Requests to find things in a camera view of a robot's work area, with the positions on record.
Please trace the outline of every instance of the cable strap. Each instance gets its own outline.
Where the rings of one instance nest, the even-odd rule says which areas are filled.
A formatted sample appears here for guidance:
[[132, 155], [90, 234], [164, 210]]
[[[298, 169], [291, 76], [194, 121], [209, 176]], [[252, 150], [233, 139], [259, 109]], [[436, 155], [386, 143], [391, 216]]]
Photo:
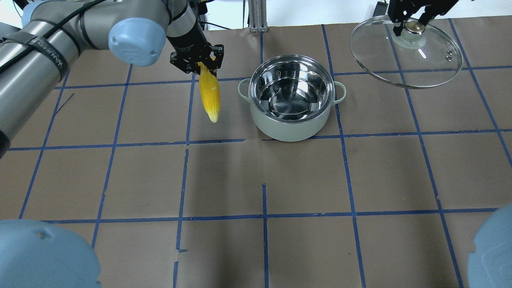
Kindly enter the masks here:
[[69, 71], [69, 65], [64, 56], [48, 40], [27, 32], [18, 31], [4, 37], [5, 43], [15, 42], [34, 47], [41, 54], [46, 56], [59, 70], [60, 80], [62, 80]]

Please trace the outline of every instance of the blue tape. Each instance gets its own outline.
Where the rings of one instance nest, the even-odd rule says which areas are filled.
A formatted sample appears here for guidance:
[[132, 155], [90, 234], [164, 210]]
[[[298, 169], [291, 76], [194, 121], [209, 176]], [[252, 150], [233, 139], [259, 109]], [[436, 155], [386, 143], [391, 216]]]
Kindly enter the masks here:
[[98, 85], [81, 85], [81, 86], [68, 86], [63, 87], [63, 89], [85, 89], [85, 88], [103, 88], [103, 87], [119, 87], [119, 86], [125, 86], [124, 83], [117, 83], [117, 84], [98, 84]]
[[360, 71], [360, 72], [332, 73], [333, 76], [364, 75], [364, 74], [368, 74], [368, 72]]
[[428, 73], [428, 72], [448, 72], [457, 71], [457, 69], [429, 69], [429, 70], [403, 70], [402, 73]]
[[260, 63], [263, 64], [263, 32], [260, 32]]
[[[327, 58], [329, 60], [329, 70], [332, 71], [331, 53], [329, 51], [329, 43], [327, 40], [327, 34], [325, 33], [325, 25], [323, 25], [323, 24], [322, 24], [322, 32], [324, 35], [325, 47], [327, 50]], [[350, 210], [351, 210], [351, 214], [352, 214], [352, 223], [354, 226], [354, 240], [355, 240], [355, 245], [356, 245], [356, 250], [357, 250], [357, 261], [359, 263], [359, 273], [361, 276], [361, 286], [362, 286], [362, 288], [366, 288], [365, 270], [364, 270], [364, 267], [362, 264], [361, 244], [359, 242], [359, 230], [357, 228], [357, 219], [356, 219], [357, 215], [356, 215], [356, 209], [355, 209], [355, 204], [354, 204], [354, 196], [352, 194], [352, 182], [350, 180], [350, 171], [349, 171], [349, 165], [348, 165], [348, 160], [347, 160], [347, 150], [346, 150], [346, 146], [345, 146], [345, 138], [344, 138], [344, 134], [343, 134], [342, 123], [340, 120], [339, 107], [338, 107], [338, 105], [335, 105], [334, 107], [336, 109], [336, 116], [337, 116], [337, 120], [338, 120], [339, 137], [342, 141], [343, 163], [345, 165], [345, 175], [347, 178], [347, 186], [348, 186], [348, 191], [349, 191]]]
[[196, 79], [196, 74], [192, 74], [192, 83], [190, 84], [190, 100], [188, 102], [188, 117], [187, 117], [187, 136], [186, 136], [186, 144], [187, 146], [190, 144], [190, 122], [192, 121], [192, 106], [194, 104], [194, 83]]
[[[512, 132], [512, 129], [500, 129], [501, 132]], [[445, 134], [478, 134], [495, 133], [496, 130], [461, 130], [461, 131], [431, 131], [421, 132], [422, 135], [445, 135]], [[398, 133], [376, 133], [376, 134], [344, 134], [343, 138], [352, 137], [389, 137], [389, 136], [411, 136], [418, 135], [417, 132], [398, 132]], [[337, 139], [339, 135], [317, 135], [308, 139]], [[189, 144], [210, 144], [210, 143], [233, 143], [244, 142], [245, 138], [238, 139], [218, 139], [218, 140], [195, 140]], [[275, 139], [262, 139], [262, 141], [277, 141]], [[166, 145], [186, 145], [185, 141], [175, 142], [139, 142], [139, 143], [121, 143], [116, 147], [137, 147], [137, 146], [166, 146]], [[9, 151], [34, 151], [34, 150], [59, 150], [59, 149], [88, 149], [88, 148], [111, 148], [112, 144], [93, 144], [93, 145], [69, 145], [69, 146], [47, 146], [47, 147], [15, 147]]]
[[188, 167], [188, 149], [185, 149], [185, 160], [183, 163], [183, 177], [181, 180], [181, 197], [180, 197], [180, 212], [178, 221], [178, 231], [176, 233], [176, 249], [180, 249], [181, 244], [181, 225], [183, 223], [183, 207], [185, 205], [185, 187], [187, 182], [187, 167]]
[[178, 281], [178, 262], [174, 262], [174, 271], [173, 271], [173, 288], [176, 288]]
[[471, 78], [473, 78], [473, 82], [475, 82], [475, 86], [477, 87], [478, 94], [480, 94], [480, 98], [482, 99], [482, 102], [485, 106], [485, 109], [487, 110], [487, 113], [489, 114], [490, 120], [492, 121], [494, 128], [496, 129], [496, 133], [498, 134], [498, 137], [501, 142], [501, 146], [503, 147], [503, 151], [505, 152], [505, 155], [507, 156], [508, 163], [512, 167], [512, 157], [510, 156], [510, 152], [508, 151], [508, 147], [505, 143], [505, 140], [503, 139], [503, 135], [501, 135], [500, 128], [498, 127], [498, 123], [496, 122], [492, 111], [490, 110], [489, 104], [487, 103], [487, 100], [485, 99], [485, 96], [483, 95], [482, 89], [480, 88], [480, 85], [478, 84], [477, 78], [475, 76], [475, 73], [471, 67], [470, 61], [467, 59], [466, 52], [464, 48], [462, 47], [462, 43], [460, 41], [459, 35], [457, 34], [457, 31], [455, 30], [455, 26], [453, 25], [453, 22], [451, 19], [448, 19], [450, 22], [450, 26], [452, 27], [453, 34], [455, 35], [455, 39], [457, 40], [457, 44], [460, 47], [460, 51], [462, 52], [462, 56], [464, 57], [464, 60], [466, 61], [467, 67], [469, 68]]
[[[483, 213], [494, 212], [499, 208], [462, 208], [443, 209], [443, 213]], [[418, 215], [437, 214], [439, 210], [402, 210], [402, 211], [364, 211], [356, 212], [357, 216], [384, 216], [384, 215]], [[174, 222], [174, 221], [219, 221], [239, 219], [263, 219], [263, 218], [311, 218], [311, 217], [351, 217], [352, 212], [331, 212], [331, 213], [290, 213], [290, 214], [247, 214], [230, 216], [201, 216], [201, 217], [156, 217], [156, 218], [120, 218], [101, 219], [101, 223], [133, 223], [133, 222]], [[53, 224], [71, 223], [96, 223], [96, 219], [68, 219], [68, 220], [42, 220]]]
[[237, 77], [237, 78], [220, 78], [217, 79], [218, 81], [242, 81], [244, 79], [247, 79], [247, 77]]
[[262, 185], [263, 188], [263, 254], [265, 269], [265, 288], [269, 288], [269, 272], [268, 272], [268, 228], [267, 228], [267, 184]]
[[121, 126], [121, 118], [123, 116], [124, 102], [126, 100], [126, 93], [128, 91], [128, 83], [130, 82], [130, 77], [132, 75], [132, 68], [133, 68], [133, 64], [130, 64], [130, 68], [128, 69], [128, 75], [126, 76], [126, 82], [124, 84], [124, 91], [123, 91], [123, 97], [121, 99], [121, 105], [119, 107], [119, 114], [117, 116], [116, 131], [114, 133], [114, 140], [112, 143], [112, 152], [110, 153], [109, 166], [107, 167], [107, 170], [106, 170], [105, 182], [103, 184], [103, 192], [101, 193], [101, 200], [99, 203], [98, 214], [96, 216], [96, 224], [94, 225], [93, 239], [91, 241], [92, 248], [94, 248], [94, 246], [96, 245], [96, 239], [98, 237], [98, 229], [99, 229], [100, 220], [101, 220], [101, 213], [103, 212], [103, 204], [105, 203], [105, 192], [109, 186], [110, 172], [112, 170], [112, 163], [114, 162], [114, 154], [116, 153], [117, 137], [119, 135], [119, 128]]
[[32, 178], [30, 179], [30, 184], [27, 189], [27, 193], [25, 195], [25, 199], [23, 200], [22, 208], [19, 212], [18, 219], [23, 218], [23, 214], [25, 213], [25, 209], [27, 208], [27, 203], [29, 201], [30, 193], [32, 192], [32, 187], [34, 186], [35, 177], [37, 175], [37, 171], [39, 170], [39, 165], [41, 164], [42, 155], [44, 152], [44, 147], [46, 147], [46, 143], [48, 143], [48, 137], [50, 137], [50, 131], [52, 130], [53, 121], [55, 120], [55, 114], [57, 110], [59, 109], [60, 99], [62, 98], [62, 94], [64, 92], [64, 87], [66, 86], [66, 83], [68, 82], [69, 72], [64, 78], [64, 81], [62, 82], [62, 88], [60, 89], [59, 97], [57, 99], [57, 103], [55, 104], [55, 108], [53, 109], [52, 118], [50, 120], [50, 124], [48, 124], [48, 129], [46, 130], [45, 140], [42, 143], [42, 149], [39, 153], [39, 157], [37, 158], [37, 162], [35, 164], [34, 173], [32, 173]]
[[73, 98], [73, 96], [75, 96], [75, 93], [71, 93], [71, 96], [69, 96], [69, 98], [66, 101], [64, 101], [64, 104], [62, 104], [60, 106], [60, 108], [57, 109], [57, 112], [55, 112], [55, 114], [53, 116], [57, 115], [57, 113], [59, 113], [59, 111], [64, 107], [64, 105], [66, 105], [69, 102], [69, 100], [71, 100], [71, 98]]
[[[386, 28], [386, 32], [388, 34], [389, 42], [391, 44], [391, 49], [393, 50], [393, 55], [395, 56], [395, 60], [396, 60], [396, 64], [397, 64], [398, 70], [400, 71], [400, 77], [402, 79], [402, 82], [405, 84], [406, 80], [405, 80], [405, 77], [404, 77], [403, 72], [402, 72], [402, 68], [401, 68], [401, 65], [400, 65], [400, 61], [398, 59], [398, 55], [396, 53], [395, 45], [393, 44], [393, 38], [391, 37], [391, 34], [389, 32], [388, 27], [385, 26], [385, 28]], [[438, 191], [437, 191], [436, 181], [434, 180], [434, 174], [432, 172], [432, 167], [430, 166], [429, 156], [428, 156], [428, 154], [426, 152], [425, 143], [423, 141], [423, 136], [422, 136], [422, 133], [421, 133], [421, 129], [420, 129], [420, 126], [419, 126], [419, 123], [418, 123], [418, 119], [416, 117], [416, 112], [414, 111], [414, 106], [413, 106], [413, 103], [412, 103], [412, 100], [411, 100], [411, 95], [409, 93], [409, 89], [405, 88], [405, 91], [406, 91], [407, 101], [409, 103], [409, 108], [411, 109], [411, 114], [412, 114], [413, 119], [414, 119], [414, 125], [416, 126], [416, 131], [418, 133], [418, 138], [419, 138], [419, 141], [420, 141], [421, 150], [422, 150], [423, 156], [425, 158], [426, 167], [427, 167], [427, 170], [429, 172], [429, 177], [430, 177], [430, 182], [432, 184], [432, 189], [434, 190], [434, 196], [436, 198], [437, 208], [438, 208], [439, 215], [441, 217], [441, 223], [443, 225], [443, 230], [444, 230], [444, 235], [446, 237], [446, 242], [447, 242], [447, 245], [448, 245], [448, 250], [449, 250], [450, 256], [452, 258], [452, 264], [453, 264], [453, 267], [454, 267], [454, 270], [455, 270], [455, 275], [457, 277], [457, 282], [459, 284], [459, 287], [463, 287], [464, 285], [462, 283], [462, 278], [460, 276], [459, 265], [457, 264], [457, 259], [455, 258], [455, 252], [453, 250], [452, 241], [451, 241], [451, 238], [450, 238], [450, 233], [449, 233], [448, 227], [446, 225], [446, 219], [444, 218], [443, 208], [442, 208], [442, 205], [441, 205], [441, 200], [439, 200], [439, 198], [438, 198]]]
[[486, 67], [471, 67], [472, 70], [491, 70], [491, 69], [512, 69], [512, 66], [486, 66]]
[[192, 80], [135, 82], [135, 83], [129, 83], [128, 85], [130, 85], [130, 86], [139, 86], [139, 85], [177, 84], [177, 83], [190, 83], [190, 82], [192, 82]]

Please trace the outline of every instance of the yellow corn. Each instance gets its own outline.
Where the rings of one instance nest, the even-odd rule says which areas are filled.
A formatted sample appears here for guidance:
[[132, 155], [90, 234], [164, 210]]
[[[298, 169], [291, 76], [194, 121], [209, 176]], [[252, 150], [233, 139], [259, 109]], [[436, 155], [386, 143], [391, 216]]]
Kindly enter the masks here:
[[219, 82], [202, 62], [199, 62], [199, 67], [201, 68], [201, 74], [199, 75], [199, 91], [201, 92], [204, 110], [210, 120], [216, 123], [221, 110]]

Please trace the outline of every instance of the blue joint cover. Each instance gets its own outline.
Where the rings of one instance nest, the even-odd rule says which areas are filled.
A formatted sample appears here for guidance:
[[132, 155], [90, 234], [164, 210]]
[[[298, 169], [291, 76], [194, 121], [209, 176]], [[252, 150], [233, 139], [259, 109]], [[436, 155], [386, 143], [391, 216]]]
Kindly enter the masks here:
[[109, 33], [109, 49], [121, 61], [137, 66], [154, 64], [165, 44], [165, 31], [155, 21], [128, 18], [119, 21]]
[[496, 210], [482, 224], [467, 262], [470, 288], [512, 287], [512, 204]]
[[0, 287], [101, 288], [98, 258], [78, 234], [45, 222], [0, 221]]
[[32, 18], [32, 13], [34, 13], [37, 6], [43, 4], [44, 2], [45, 1], [28, 3], [28, 5], [26, 5], [25, 8], [23, 8], [22, 27], [25, 27], [30, 22], [30, 18]]

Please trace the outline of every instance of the pot lid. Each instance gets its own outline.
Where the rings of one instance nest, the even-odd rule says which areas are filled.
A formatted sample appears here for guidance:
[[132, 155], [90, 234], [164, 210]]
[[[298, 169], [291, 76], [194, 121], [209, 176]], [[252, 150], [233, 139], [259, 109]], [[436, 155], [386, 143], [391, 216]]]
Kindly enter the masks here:
[[352, 31], [350, 50], [370, 75], [395, 86], [421, 89], [452, 80], [462, 68], [462, 53], [439, 28], [409, 19], [403, 28], [388, 16], [366, 20]]

